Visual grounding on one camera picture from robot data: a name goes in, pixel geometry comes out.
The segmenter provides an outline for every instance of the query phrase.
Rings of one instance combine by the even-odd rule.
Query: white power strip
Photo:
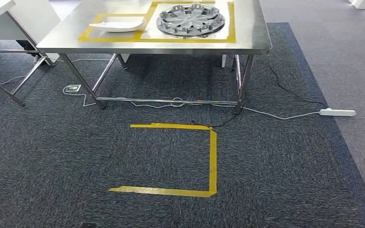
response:
[[[320,115],[330,115],[330,116],[354,116],[356,115],[355,110],[339,110],[339,109],[321,109]]]

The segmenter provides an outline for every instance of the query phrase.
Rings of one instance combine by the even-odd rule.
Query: gray carpet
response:
[[[305,79],[304,65],[297,61],[301,53],[293,49],[287,27],[270,24],[269,29],[274,49],[263,60],[276,69],[280,83],[301,97],[324,101],[309,89],[319,90]],[[9,64],[0,66],[0,82],[28,71],[32,59],[19,56],[0,55],[0,62]],[[127,71],[114,64],[99,93],[232,100],[235,74],[219,63],[218,56],[132,55]],[[90,83],[105,64],[76,62]],[[129,124],[194,120],[217,125],[231,118],[232,110],[199,105],[153,109],[129,103],[109,103],[105,110],[83,108],[82,97],[61,93],[75,83],[59,63],[39,69],[19,92],[26,108],[0,94],[0,227],[76,228],[83,221],[103,228],[365,227],[365,202],[355,198],[337,157],[343,148],[333,146],[326,133],[331,117],[281,121],[243,110],[215,128],[218,192],[210,198],[108,192],[121,185],[206,190],[206,132],[132,129]],[[247,98],[247,107],[281,116],[321,108],[279,88],[259,59]],[[358,176],[357,170],[348,170]],[[357,187],[365,196],[364,183]]]

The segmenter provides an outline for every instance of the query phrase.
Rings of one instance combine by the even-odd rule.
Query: metal table frame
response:
[[[9,98],[11,98],[14,102],[19,104],[20,106],[26,106],[24,102],[20,99],[18,99],[15,95],[20,90],[20,88],[26,83],[26,81],[34,74],[34,72],[38,69],[38,67],[45,61],[49,66],[54,65],[54,63],[51,61],[50,58],[48,58],[47,54],[42,53],[38,51],[36,48],[37,42],[31,37],[31,35],[24,29],[24,27],[19,23],[19,21],[13,16],[12,13],[9,11],[6,12],[6,14],[9,16],[9,18],[15,23],[15,25],[20,29],[20,31],[24,34],[24,36],[27,38],[27,40],[30,42],[30,44],[34,47],[34,51],[27,51],[27,50],[0,50],[0,53],[37,53],[40,55],[40,59],[38,62],[33,66],[33,68],[24,76],[24,78],[18,83],[18,85],[9,92],[4,87],[0,85],[0,92],[7,95]]]
[[[254,55],[249,55],[248,60],[245,66],[245,71],[243,77],[241,77],[240,71],[240,58],[239,55],[234,55],[233,58],[233,66],[232,69],[236,71],[236,78],[237,78],[237,90],[238,90],[238,97],[237,101],[202,101],[202,100],[162,100],[162,99],[135,99],[135,98],[115,98],[115,97],[99,97],[96,94],[97,89],[99,88],[101,82],[103,81],[104,77],[106,76],[107,72],[109,71],[111,65],[114,63],[115,58],[118,54],[114,54],[113,57],[108,62],[107,66],[105,67],[103,73],[100,75],[98,80],[96,81],[93,88],[91,88],[83,76],[79,73],[75,65],[69,59],[69,57],[62,53],[59,54],[64,60],[64,62],[71,68],[72,73],[76,76],[77,80],[81,83],[81,85],[87,90],[87,93],[92,99],[96,102],[99,108],[104,109],[105,105],[101,101],[126,101],[126,102],[160,102],[160,103],[177,103],[177,104],[203,104],[203,105],[234,105],[234,113],[238,114],[242,109],[244,102],[245,102],[245,94],[248,88],[248,81],[250,80],[251,70],[254,65]],[[126,69],[126,64],[123,62],[122,58],[119,58],[122,66]]]

